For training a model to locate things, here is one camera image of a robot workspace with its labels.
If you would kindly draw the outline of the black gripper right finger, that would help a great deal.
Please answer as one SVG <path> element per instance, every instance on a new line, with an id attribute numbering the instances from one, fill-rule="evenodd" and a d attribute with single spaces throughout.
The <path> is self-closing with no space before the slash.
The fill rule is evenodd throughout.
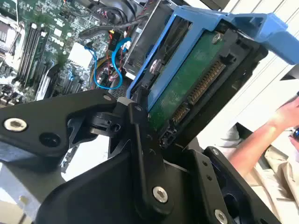
<path id="1" fill-rule="evenodd" d="M 278 224 L 280 221 L 215 147 L 183 148 L 161 140 L 174 209 L 164 224 Z"/>

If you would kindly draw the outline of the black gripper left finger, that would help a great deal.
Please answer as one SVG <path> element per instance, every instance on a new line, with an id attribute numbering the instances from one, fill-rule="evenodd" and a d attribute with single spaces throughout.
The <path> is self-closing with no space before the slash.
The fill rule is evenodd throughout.
<path id="1" fill-rule="evenodd" d="M 112 152 L 129 152 L 139 213 L 173 208 L 163 157 L 142 102 L 97 89 L 0 110 L 0 160 L 39 172 L 56 169 L 68 149 L 106 135 Z"/>

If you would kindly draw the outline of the person's bare hand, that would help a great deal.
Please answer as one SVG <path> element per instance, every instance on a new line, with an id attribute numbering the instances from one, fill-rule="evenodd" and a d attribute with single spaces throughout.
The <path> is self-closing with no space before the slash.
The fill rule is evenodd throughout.
<path id="1" fill-rule="evenodd" d="M 299 97 L 296 96 L 278 108 L 269 123 L 277 130 L 284 131 L 299 125 Z"/>

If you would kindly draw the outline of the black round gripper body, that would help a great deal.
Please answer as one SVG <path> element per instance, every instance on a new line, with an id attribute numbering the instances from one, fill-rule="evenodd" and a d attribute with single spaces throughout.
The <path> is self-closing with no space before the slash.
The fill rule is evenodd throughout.
<path id="1" fill-rule="evenodd" d="M 55 188 L 40 206 L 38 224 L 205 224 L 187 170 L 165 162 L 174 207 L 163 220 L 143 219 L 135 209 L 131 159 L 118 155 Z"/>

